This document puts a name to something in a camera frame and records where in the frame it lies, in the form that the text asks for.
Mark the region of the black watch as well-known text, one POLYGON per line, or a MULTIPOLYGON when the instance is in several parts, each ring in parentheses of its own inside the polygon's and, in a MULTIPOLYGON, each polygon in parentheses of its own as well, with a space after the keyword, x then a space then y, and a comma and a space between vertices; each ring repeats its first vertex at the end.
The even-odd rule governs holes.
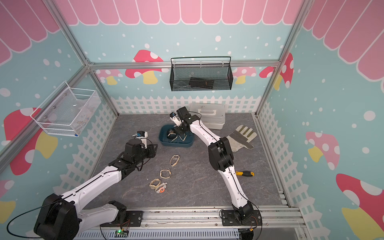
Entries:
POLYGON ((173 139, 175 139, 175 138, 177 138, 177 137, 178 137, 178 134, 176 133, 175 129, 169 129, 169 130, 167 131, 167 138, 168 138, 168 139, 173 140, 173 139))

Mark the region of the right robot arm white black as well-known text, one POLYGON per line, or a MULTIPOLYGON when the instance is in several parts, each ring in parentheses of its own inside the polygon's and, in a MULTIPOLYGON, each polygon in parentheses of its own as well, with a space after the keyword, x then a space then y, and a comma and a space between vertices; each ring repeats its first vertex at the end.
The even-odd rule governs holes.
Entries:
POLYGON ((174 122, 175 131, 179 136, 192 133, 199 137, 208 147, 209 162, 225 182, 231 197, 236 221, 241 225, 255 221, 257 225, 261 226, 260 210, 246 197, 236 176, 230 141, 226 137, 219 137, 209 130, 201 118, 197 114, 192 115, 186 107, 170 113, 170 119, 174 122))

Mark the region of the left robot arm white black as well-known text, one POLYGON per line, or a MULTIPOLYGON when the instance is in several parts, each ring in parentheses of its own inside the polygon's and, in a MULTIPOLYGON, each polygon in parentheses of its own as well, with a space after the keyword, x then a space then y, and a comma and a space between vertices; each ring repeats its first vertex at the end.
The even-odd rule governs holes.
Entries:
POLYGON ((147 138, 130 139, 125 150, 100 173, 71 191, 46 197, 38 208, 40 212, 33 229, 34 239, 72 240, 78 233, 106 223, 123 228, 130 222, 125 205, 109 201, 98 208, 87 210, 85 207, 133 171, 140 171, 147 161, 156 156, 157 148, 158 145, 147 138))

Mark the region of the teal plastic storage box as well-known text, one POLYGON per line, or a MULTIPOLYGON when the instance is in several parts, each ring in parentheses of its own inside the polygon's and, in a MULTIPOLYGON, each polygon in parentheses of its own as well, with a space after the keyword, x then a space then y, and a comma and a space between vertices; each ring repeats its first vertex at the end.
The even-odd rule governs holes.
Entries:
POLYGON ((159 133, 159 141, 166 147, 189 148, 193 145, 194 135, 187 133, 180 137, 173 125, 164 125, 159 133))

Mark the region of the black item inside mesh basket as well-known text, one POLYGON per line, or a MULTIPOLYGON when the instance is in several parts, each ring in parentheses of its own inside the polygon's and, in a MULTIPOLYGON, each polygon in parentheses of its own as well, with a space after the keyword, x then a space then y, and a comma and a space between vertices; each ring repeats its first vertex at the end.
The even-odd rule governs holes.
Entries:
POLYGON ((190 78, 189 86, 191 88, 201 88, 201 89, 213 89, 214 80, 207 80, 201 78, 190 78))

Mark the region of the grey work glove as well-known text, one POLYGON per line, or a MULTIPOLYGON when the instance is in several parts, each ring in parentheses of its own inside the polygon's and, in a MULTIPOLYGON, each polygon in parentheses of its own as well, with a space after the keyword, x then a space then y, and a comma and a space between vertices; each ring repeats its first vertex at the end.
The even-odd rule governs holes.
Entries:
POLYGON ((232 152, 235 153, 242 148, 253 149, 254 146, 251 144, 251 141, 257 136, 258 134, 254 129, 240 125, 227 136, 227 139, 229 140, 232 152))

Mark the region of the yellow black screwdriver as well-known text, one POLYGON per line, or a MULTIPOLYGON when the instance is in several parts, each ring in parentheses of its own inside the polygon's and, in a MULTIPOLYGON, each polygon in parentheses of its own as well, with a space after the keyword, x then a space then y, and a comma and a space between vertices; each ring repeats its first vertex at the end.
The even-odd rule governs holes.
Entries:
POLYGON ((243 177, 253 177, 255 174, 251 171, 236 171, 237 176, 243 176, 243 177))

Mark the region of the green circuit board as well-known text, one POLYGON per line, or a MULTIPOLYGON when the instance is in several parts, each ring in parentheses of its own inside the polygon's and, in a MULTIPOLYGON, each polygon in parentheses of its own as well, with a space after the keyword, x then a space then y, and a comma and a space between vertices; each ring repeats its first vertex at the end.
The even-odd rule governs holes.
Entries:
POLYGON ((116 230, 115 231, 114 237, 115 238, 127 238, 128 235, 129 235, 129 231, 128 230, 120 229, 120 230, 116 230))

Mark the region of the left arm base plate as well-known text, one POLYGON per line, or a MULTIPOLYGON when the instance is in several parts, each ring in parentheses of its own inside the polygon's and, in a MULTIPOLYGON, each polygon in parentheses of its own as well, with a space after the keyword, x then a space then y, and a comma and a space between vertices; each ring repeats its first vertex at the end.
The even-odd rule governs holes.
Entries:
POLYGON ((102 227, 140 227, 143 220, 143 211, 126 211, 125 214, 118 213, 115 220, 101 224, 102 227))

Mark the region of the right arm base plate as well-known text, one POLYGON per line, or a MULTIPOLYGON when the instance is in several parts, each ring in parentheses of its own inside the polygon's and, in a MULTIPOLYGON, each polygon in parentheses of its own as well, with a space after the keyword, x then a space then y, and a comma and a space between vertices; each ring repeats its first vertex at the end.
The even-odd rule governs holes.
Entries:
POLYGON ((251 216, 243 221, 237 219, 234 210, 220 210, 219 216, 223 226, 260 227, 263 224, 261 213, 258 210, 253 210, 251 216))

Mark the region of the aluminium rail frame front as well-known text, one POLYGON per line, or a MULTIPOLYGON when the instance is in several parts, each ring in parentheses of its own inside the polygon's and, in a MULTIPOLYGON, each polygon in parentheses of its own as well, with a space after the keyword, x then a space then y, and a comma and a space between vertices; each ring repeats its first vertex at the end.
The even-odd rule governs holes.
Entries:
MULTIPOLYGON (((248 228, 249 226, 223 226, 219 216, 220 210, 230 210, 225 207, 203 207, 203 208, 144 208, 143 220, 140 227, 143 229, 156 228, 221 228, 239 227, 248 228)), ((259 207, 263 224, 260 227, 253 227, 257 230, 265 228, 302 228, 305 221, 297 208, 283 207, 259 207)), ((115 220, 118 213, 125 214, 113 205, 92 210, 83 210, 76 214, 74 219, 80 224, 79 232, 84 232, 91 228, 101 226, 115 220)))

